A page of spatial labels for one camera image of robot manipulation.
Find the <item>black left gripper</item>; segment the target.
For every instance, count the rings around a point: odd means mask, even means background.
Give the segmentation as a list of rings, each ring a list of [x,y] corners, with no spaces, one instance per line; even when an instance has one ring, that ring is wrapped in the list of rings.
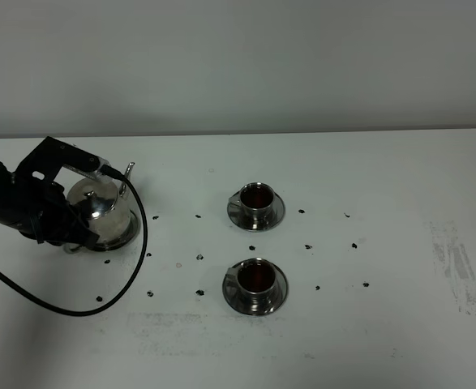
[[[11,199],[20,214],[14,226],[25,237],[55,246],[69,243],[92,249],[99,235],[89,227],[79,207],[70,205],[60,185],[47,186],[42,180],[11,175]]]

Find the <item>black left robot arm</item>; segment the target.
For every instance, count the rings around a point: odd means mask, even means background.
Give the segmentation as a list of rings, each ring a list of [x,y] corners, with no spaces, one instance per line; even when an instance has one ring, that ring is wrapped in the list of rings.
[[[0,161],[0,224],[39,243],[93,248],[99,235],[88,227],[80,209],[66,200],[64,188],[55,178],[63,167],[93,173],[100,166],[97,156],[51,137],[14,172]]]

